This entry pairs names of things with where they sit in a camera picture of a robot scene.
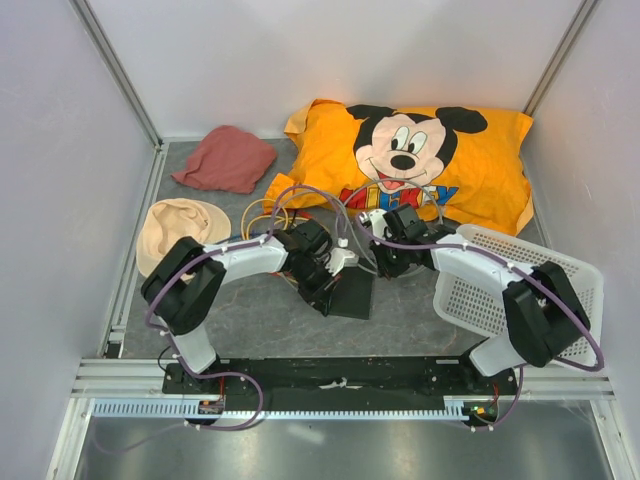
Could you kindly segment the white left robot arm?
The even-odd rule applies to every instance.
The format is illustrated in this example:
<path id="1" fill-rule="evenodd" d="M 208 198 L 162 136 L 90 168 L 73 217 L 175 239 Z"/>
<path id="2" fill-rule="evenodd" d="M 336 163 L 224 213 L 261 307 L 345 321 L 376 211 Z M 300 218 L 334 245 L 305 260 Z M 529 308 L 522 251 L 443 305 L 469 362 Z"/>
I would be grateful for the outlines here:
<path id="1" fill-rule="evenodd" d="M 284 274 L 297 283 L 297 292 L 326 316 L 342 271 L 358 256 L 348 241 L 336 243 L 315 220 L 274 229 L 250 240 L 202 245 L 193 237 L 179 239 L 148 275 L 141 294 L 149 325 L 169 336 L 185 368 L 185 382 L 208 393 L 219 382 L 214 364 L 218 355 L 208 339 L 204 321 L 220 288 L 261 274 Z"/>

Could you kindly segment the orange Mickey Mouse pillow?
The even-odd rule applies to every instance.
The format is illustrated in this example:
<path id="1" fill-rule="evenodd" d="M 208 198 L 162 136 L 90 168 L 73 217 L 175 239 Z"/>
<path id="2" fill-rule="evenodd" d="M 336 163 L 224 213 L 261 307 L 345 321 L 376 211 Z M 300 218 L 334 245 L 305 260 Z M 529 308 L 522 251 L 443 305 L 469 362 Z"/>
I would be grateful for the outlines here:
<path id="1" fill-rule="evenodd" d="M 293 209 L 320 206 L 325 193 L 352 211 L 410 204 L 424 220 L 516 236 L 534 215 L 520 159 L 532 124 L 513 110 L 316 99 L 289 118 L 284 132 L 298 155 L 266 196 Z"/>

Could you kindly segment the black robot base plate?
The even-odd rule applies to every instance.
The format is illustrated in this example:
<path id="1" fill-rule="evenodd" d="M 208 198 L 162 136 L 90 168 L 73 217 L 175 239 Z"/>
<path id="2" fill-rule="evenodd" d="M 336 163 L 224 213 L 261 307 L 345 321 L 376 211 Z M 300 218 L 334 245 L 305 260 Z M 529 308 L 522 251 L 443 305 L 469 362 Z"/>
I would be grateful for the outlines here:
<path id="1" fill-rule="evenodd" d="M 517 391 L 515 373 L 484 377 L 458 357 L 328 357 L 227 359 L 213 373 L 257 381 L 264 405 L 433 407 L 450 396 L 494 398 Z"/>

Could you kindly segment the red cloth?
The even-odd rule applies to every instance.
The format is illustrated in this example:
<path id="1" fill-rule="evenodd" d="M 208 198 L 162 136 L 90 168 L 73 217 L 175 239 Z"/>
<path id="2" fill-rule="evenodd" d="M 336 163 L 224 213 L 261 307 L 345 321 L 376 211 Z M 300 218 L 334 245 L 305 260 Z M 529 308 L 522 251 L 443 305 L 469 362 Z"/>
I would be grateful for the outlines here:
<path id="1" fill-rule="evenodd" d="M 234 126 L 215 128 L 171 175 L 179 184 L 202 191 L 252 193 L 277 158 L 276 149 Z"/>

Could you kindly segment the black network switch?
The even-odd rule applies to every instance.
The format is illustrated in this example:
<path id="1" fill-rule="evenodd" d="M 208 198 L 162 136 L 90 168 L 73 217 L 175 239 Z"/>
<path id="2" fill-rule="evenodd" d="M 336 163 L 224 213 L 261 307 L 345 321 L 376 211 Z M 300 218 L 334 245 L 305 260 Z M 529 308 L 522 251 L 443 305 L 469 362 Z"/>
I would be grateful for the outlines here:
<path id="1" fill-rule="evenodd" d="M 340 276 L 331 295 L 329 315 L 369 320 L 374 276 L 359 267 L 347 267 Z"/>

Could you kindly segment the peach bucket hat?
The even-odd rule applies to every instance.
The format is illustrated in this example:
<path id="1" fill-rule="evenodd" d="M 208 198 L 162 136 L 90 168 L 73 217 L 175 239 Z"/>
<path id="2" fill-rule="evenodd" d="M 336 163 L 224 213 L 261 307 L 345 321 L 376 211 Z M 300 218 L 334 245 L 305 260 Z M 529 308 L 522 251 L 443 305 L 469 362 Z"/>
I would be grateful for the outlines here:
<path id="1" fill-rule="evenodd" d="M 158 201 L 148 209 L 136 240 L 137 269 L 147 278 L 183 237 L 214 244 L 230 235 L 229 217 L 213 204 L 186 198 Z"/>

